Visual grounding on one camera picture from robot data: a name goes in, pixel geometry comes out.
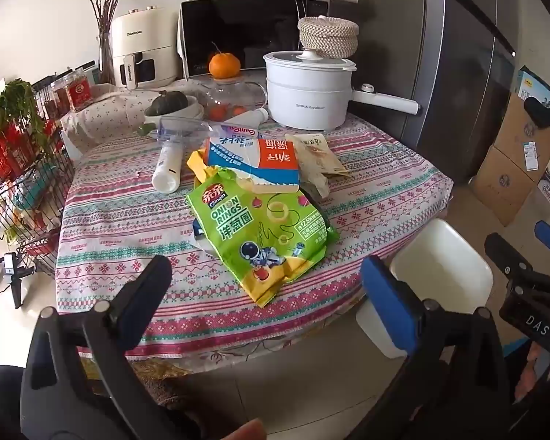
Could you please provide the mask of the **person's right hand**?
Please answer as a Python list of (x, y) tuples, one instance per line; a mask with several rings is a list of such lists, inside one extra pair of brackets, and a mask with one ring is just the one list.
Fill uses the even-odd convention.
[(550, 353), (537, 343), (531, 343), (527, 363), (515, 388), (515, 401), (522, 401), (542, 378), (550, 380)]

